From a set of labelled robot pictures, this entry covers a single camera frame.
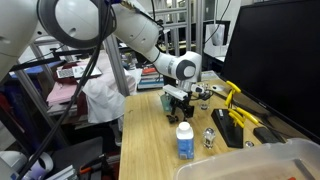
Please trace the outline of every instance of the wooden tabletop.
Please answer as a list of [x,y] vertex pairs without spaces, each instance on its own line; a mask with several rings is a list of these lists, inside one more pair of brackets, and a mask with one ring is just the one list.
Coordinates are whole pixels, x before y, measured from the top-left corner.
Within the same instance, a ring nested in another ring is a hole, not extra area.
[[[206,83],[224,85],[221,80]],[[213,109],[226,108],[224,100],[212,96],[207,110],[199,108],[199,101],[191,101],[195,111],[188,122],[194,131],[194,159],[180,160],[175,134],[179,123],[168,122],[166,115],[170,112],[163,111],[160,101],[163,94],[164,91],[159,90],[126,98],[119,175],[122,180],[173,179],[175,171],[185,163],[236,150],[227,147],[211,118]],[[208,127],[216,132],[212,149],[205,148],[201,141],[202,133]],[[245,122],[244,142],[251,141],[257,146],[261,143],[252,134],[254,127],[256,125],[251,121]]]

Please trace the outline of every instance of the white cloth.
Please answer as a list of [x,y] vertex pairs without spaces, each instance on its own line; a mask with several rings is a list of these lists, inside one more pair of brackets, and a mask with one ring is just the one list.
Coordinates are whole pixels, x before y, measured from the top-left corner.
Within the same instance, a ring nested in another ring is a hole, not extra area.
[[[98,78],[87,81],[82,91],[86,94],[88,105],[88,122],[103,123],[118,119],[119,130],[122,130],[125,97],[119,93],[108,54],[100,51],[97,67],[103,73]],[[135,92],[136,81],[124,69],[129,91]]]
[[101,80],[89,80],[82,90],[86,94],[89,123],[112,121],[124,114],[125,97]]

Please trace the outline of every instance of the black monitor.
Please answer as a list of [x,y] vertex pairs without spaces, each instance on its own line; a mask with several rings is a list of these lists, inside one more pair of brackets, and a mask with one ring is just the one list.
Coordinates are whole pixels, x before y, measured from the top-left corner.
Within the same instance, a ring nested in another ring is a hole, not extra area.
[[320,142],[320,1],[240,8],[220,74],[244,94]]

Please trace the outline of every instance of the black cable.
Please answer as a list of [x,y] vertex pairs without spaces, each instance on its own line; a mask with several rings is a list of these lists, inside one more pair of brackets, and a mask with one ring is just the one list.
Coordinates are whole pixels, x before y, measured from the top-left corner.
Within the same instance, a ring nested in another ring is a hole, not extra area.
[[3,52],[0,52],[0,54],[2,54],[2,55],[5,55],[5,56],[9,56],[9,57],[19,57],[19,56],[12,56],[12,55],[10,55],[10,54],[6,54],[6,53],[3,53]]
[[208,100],[210,99],[213,95],[214,95],[214,91],[211,90],[211,89],[206,89],[204,93],[202,93],[203,95],[200,96],[198,95],[198,97],[196,97],[196,99],[190,99],[190,101],[196,101],[196,100]]
[[156,12],[154,10],[154,2],[153,2],[153,0],[151,0],[151,5],[152,5],[153,20],[156,20]]
[[147,19],[149,19],[150,21],[156,23],[158,26],[160,26],[162,28],[162,31],[164,30],[164,27],[162,26],[162,24],[160,24],[159,22],[157,22],[156,20],[152,19],[149,15],[147,15],[146,13],[142,12],[140,9],[138,9],[137,7],[135,7],[135,10],[137,13],[140,13],[142,16],[146,17]]
[[[99,4],[100,6],[99,7],[99,14],[101,15],[101,3]],[[109,21],[109,12],[110,12],[110,9],[111,8],[111,3],[108,4],[107,6],[107,13],[106,13],[106,16],[107,16],[107,22]],[[88,76],[92,73],[92,70],[94,68],[94,66],[92,65],[95,65],[97,60],[98,60],[98,56],[99,56],[99,53],[100,53],[100,47],[101,47],[101,44],[102,44],[102,34],[105,33],[105,30],[102,30],[101,28],[105,27],[107,28],[107,26],[104,24],[102,25],[102,19],[100,19],[100,16],[99,15],[99,37],[98,37],[98,42],[97,42],[97,47],[80,79],[80,82],[79,84],[77,85],[77,88],[75,90],[75,93],[73,94],[73,96],[71,97],[71,100],[70,102],[68,103],[67,105],[67,108],[66,110],[64,111],[64,113],[60,116],[59,120],[56,122],[56,124],[54,125],[54,127],[51,129],[51,131],[49,132],[49,134],[45,137],[45,139],[43,140],[43,143],[40,145],[40,147],[36,150],[36,152],[34,153],[34,155],[32,156],[32,158],[30,159],[30,161],[24,166],[24,168],[22,169],[19,177],[17,178],[18,180],[21,180],[24,175],[29,171],[29,169],[33,166],[33,164],[38,160],[38,158],[41,156],[41,154],[44,152],[44,150],[47,148],[47,146],[49,145],[49,143],[53,140],[53,137],[55,135],[55,133],[57,132],[57,130],[59,129],[62,121],[67,117],[68,115],[68,112],[71,108],[71,106],[74,104],[74,102],[76,101],[78,95],[80,94],[80,91],[82,90],[82,87],[85,85],[85,82],[88,80]]]
[[[226,11],[228,10],[229,5],[230,5],[230,2],[231,2],[231,0],[229,0],[228,5],[227,5],[226,9],[224,10],[224,12],[223,12],[223,14],[222,14],[222,16],[221,16],[221,18],[220,18],[220,21],[222,21],[222,18],[223,18],[223,16],[224,16],[224,14],[225,14]],[[206,44],[206,43],[212,38],[212,36],[218,31],[219,27],[220,27],[220,24],[218,24],[217,29],[211,34],[211,36],[210,36],[203,44]]]
[[286,133],[284,133],[284,132],[281,132],[281,131],[275,129],[274,127],[272,127],[272,126],[267,125],[266,123],[264,123],[264,122],[262,122],[262,121],[259,121],[259,123],[260,123],[261,125],[263,125],[263,126],[266,126],[266,127],[269,128],[269,129],[271,129],[272,131],[275,131],[275,132],[277,132],[277,133],[279,133],[279,134],[285,135],[285,136],[287,136],[287,137],[289,137],[289,138],[295,137],[295,136],[286,134]]
[[[64,45],[64,44],[61,45],[60,47],[56,48],[55,51],[61,49],[63,46],[65,46],[65,45]],[[27,60],[27,61],[25,61],[24,63],[28,63],[28,62],[30,62],[30,61],[34,61],[34,60],[37,60],[37,59],[39,60],[40,58],[43,58],[43,57],[45,57],[45,56],[48,56],[48,55],[50,55],[50,54],[52,54],[52,53],[53,53],[53,52],[49,52],[49,53],[47,53],[47,54],[45,54],[45,55],[42,55],[42,56],[35,57],[35,58],[33,58],[33,59]]]

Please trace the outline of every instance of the yellow handle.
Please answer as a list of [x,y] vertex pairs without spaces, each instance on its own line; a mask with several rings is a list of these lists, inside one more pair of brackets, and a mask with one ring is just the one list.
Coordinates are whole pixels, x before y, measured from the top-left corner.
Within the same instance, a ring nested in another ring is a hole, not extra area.
[[230,109],[230,108],[228,109],[228,111],[230,113],[232,113],[233,115],[235,115],[240,121],[242,121],[242,122],[245,121],[245,119],[237,111]]
[[248,118],[251,122],[253,122],[254,124],[258,124],[259,121],[253,117],[250,113],[248,113],[247,111],[237,107],[236,111],[238,111],[239,113],[243,114],[246,118]]
[[233,90],[230,91],[230,93],[229,93],[229,95],[228,95],[228,97],[226,99],[226,102],[224,102],[224,105],[229,106],[229,104],[231,102],[231,99],[232,99],[232,95],[233,95]]
[[235,116],[233,115],[231,112],[229,113],[229,116],[232,117],[233,120],[236,121],[237,124],[239,124],[240,127],[244,128],[244,124]]
[[232,89],[234,89],[237,93],[241,93],[241,90],[240,90],[240,88],[238,88],[238,86],[236,86],[235,84],[233,84],[230,81],[226,81],[226,83],[229,84],[232,87]]

